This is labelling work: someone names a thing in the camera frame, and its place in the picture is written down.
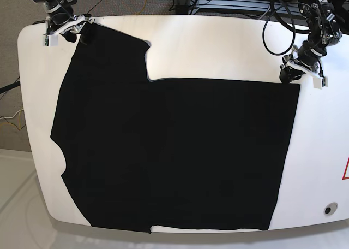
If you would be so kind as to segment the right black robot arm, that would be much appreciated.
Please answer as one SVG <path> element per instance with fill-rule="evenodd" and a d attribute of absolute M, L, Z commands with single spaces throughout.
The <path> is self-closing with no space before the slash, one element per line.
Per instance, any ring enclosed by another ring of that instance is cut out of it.
<path fill-rule="evenodd" d="M 56 55 L 75 37 L 64 82 L 92 84 L 239 80 L 279 83 L 279 56 L 291 35 L 281 24 L 212 16 L 74 16 L 69 0 L 48 8 L 45 50 Z"/>

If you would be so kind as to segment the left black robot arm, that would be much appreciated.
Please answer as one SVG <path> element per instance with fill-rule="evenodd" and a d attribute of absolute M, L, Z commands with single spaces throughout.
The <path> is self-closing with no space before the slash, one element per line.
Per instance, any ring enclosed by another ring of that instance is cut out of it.
<path fill-rule="evenodd" d="M 326 47 L 336 44 L 340 38 L 335 33 L 338 26 L 329 20 L 333 16 L 332 5 L 320 0 L 299 0 L 297 4 L 310 28 L 308 40 L 297 50 L 297 57 L 281 53 L 280 81 L 291 83 L 304 74 L 324 80 L 323 72 L 315 72 L 315 66 L 326 55 Z M 66 76 L 93 76 L 99 68 L 106 72 L 111 72 L 113 67 L 126 71 L 146 70 L 145 56 L 151 46 L 148 41 L 89 22 L 85 23 L 80 35 Z"/>

